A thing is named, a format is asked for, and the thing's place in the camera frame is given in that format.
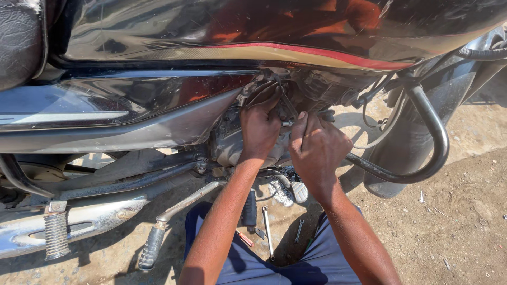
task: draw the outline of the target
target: leg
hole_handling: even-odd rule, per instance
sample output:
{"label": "leg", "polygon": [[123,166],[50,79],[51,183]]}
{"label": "leg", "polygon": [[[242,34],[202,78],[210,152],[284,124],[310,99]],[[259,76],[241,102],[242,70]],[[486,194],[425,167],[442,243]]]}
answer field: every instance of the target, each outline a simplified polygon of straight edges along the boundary
{"label": "leg", "polygon": [[293,283],[360,284],[343,256],[325,212],[319,217],[312,244],[297,263],[284,267],[280,274]]}
{"label": "leg", "polygon": [[[194,239],[202,226],[202,222],[211,209],[211,205],[212,204],[209,202],[200,202],[187,214],[187,219],[185,221],[187,242],[185,245],[184,259],[187,258]],[[278,283],[280,276],[275,273],[276,269],[275,266],[260,259],[248,248],[239,236],[235,234],[229,254],[216,283],[234,282],[251,284],[253,281]]]}

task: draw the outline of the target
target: forearm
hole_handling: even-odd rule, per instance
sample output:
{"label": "forearm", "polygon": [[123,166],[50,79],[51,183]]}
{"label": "forearm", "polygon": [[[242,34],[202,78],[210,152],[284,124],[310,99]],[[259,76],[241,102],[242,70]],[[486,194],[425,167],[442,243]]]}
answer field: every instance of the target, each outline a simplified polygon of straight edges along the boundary
{"label": "forearm", "polygon": [[343,193],[338,180],[321,203],[349,265],[362,284],[400,284],[391,258],[368,223]]}
{"label": "forearm", "polygon": [[206,215],[185,260],[180,284],[214,284],[225,263],[248,193],[263,164],[240,159],[234,174]]}

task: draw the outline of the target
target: engine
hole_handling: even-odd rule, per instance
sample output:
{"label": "engine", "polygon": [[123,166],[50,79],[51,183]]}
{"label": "engine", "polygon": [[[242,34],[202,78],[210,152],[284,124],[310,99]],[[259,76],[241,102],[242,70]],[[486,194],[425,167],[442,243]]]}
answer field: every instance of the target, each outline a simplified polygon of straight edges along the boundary
{"label": "engine", "polygon": [[[264,69],[257,80],[247,85],[238,102],[232,105],[219,121],[213,138],[213,159],[224,167],[235,166],[243,150],[243,138],[239,121],[239,109],[255,90],[269,80],[278,81],[285,90],[277,111],[282,121],[294,121],[294,111],[322,112],[333,105],[350,106],[359,93],[368,88],[381,76],[363,76],[322,72],[318,70],[299,70],[289,72],[283,68]],[[292,165],[288,152],[290,123],[280,130],[278,140],[268,155],[262,168],[269,166]]]}

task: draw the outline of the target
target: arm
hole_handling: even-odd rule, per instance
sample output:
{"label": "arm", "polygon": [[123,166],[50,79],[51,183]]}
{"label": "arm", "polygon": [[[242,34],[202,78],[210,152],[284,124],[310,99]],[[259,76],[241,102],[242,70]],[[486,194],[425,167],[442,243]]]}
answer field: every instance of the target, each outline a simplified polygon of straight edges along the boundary
{"label": "arm", "polygon": [[328,215],[350,267],[363,284],[401,284],[389,254],[335,175],[351,149],[344,133],[315,114],[302,112],[293,125],[289,151],[294,168]]}
{"label": "arm", "polygon": [[206,215],[183,265],[179,284],[214,284],[225,263],[248,193],[275,145],[281,122],[273,108],[282,93],[273,82],[261,85],[241,110],[243,152],[234,174]]}

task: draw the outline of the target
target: spanner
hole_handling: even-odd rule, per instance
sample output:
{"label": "spanner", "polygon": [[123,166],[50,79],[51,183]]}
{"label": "spanner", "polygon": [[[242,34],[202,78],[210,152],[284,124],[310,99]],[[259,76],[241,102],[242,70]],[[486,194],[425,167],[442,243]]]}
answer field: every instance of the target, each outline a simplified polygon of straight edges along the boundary
{"label": "spanner", "polygon": [[271,259],[271,261],[275,261],[275,256],[273,255],[273,244],[271,243],[271,232],[269,231],[268,208],[266,206],[262,207],[262,215],[264,216],[264,225],[266,226],[266,235],[268,236],[269,259]]}
{"label": "spanner", "polygon": [[299,234],[301,233],[301,226],[303,225],[304,222],[305,220],[303,219],[299,220],[298,235],[296,236],[296,240],[294,241],[294,243],[299,243]]}

